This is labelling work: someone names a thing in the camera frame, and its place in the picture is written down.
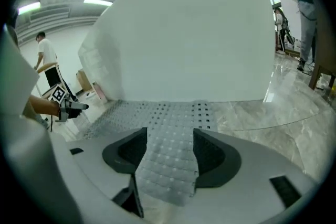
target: qr code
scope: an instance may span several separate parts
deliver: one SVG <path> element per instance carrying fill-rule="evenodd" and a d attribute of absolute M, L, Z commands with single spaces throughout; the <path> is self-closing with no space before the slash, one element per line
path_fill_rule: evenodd
<path fill-rule="evenodd" d="M 56 89 L 54 90 L 54 92 L 51 94 L 51 97 L 56 102 L 60 103 L 60 102 L 62 102 L 65 94 L 66 94 L 65 90 L 62 87 L 57 86 Z"/>

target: floor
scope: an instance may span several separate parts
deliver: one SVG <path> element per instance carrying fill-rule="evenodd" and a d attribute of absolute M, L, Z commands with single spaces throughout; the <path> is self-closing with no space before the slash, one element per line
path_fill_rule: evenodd
<path fill-rule="evenodd" d="M 308 87 L 310 76 L 296 70 L 297 60 L 275 55 L 269 88 L 263 100 L 213 103 L 218 131 L 243 138 L 279 152 L 318 183 L 328 171 L 336 148 L 336 112 L 324 91 Z M 55 123 L 54 132 L 67 141 L 82 139 L 81 133 L 95 121 L 112 102 L 102 104 L 97 96 L 80 96 L 89 104 L 85 114 L 67 123 Z M 161 201 L 140 194 L 147 221 L 166 219 L 172 207 L 161 207 Z"/>

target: ceiling light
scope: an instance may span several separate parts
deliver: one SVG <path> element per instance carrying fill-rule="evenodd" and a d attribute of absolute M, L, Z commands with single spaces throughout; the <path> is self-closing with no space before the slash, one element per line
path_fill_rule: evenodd
<path fill-rule="evenodd" d="M 104 1 L 104 0 L 84 0 L 84 3 L 98 4 L 98 5 L 104 5 L 104 6 L 111 6 L 113 4 L 112 2 Z"/>
<path fill-rule="evenodd" d="M 18 9 L 19 15 L 22 14 L 22 13 L 28 12 L 30 10 L 37 9 L 37 8 L 41 8 L 40 1 L 31 3 L 31 4 L 27 5 L 27 6 L 23 6 L 23 7 L 19 8 Z"/>

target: person in teal shirt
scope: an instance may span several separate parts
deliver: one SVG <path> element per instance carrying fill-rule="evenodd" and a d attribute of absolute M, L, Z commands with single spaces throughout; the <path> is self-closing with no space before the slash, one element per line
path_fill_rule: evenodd
<path fill-rule="evenodd" d="M 313 60 L 315 59 L 316 13 L 313 0 L 298 0 L 301 17 L 301 52 L 298 70 L 303 71 L 313 46 Z"/>

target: dotted fabric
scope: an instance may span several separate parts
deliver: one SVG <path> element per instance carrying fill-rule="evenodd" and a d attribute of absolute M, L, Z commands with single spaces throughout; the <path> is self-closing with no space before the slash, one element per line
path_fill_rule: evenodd
<path fill-rule="evenodd" d="M 117 101 L 85 134 L 85 138 L 135 128 L 148 128 L 147 150 L 135 177 L 138 189 L 182 206 L 194 195 L 198 166 L 193 129 L 217 131 L 210 103 Z"/>

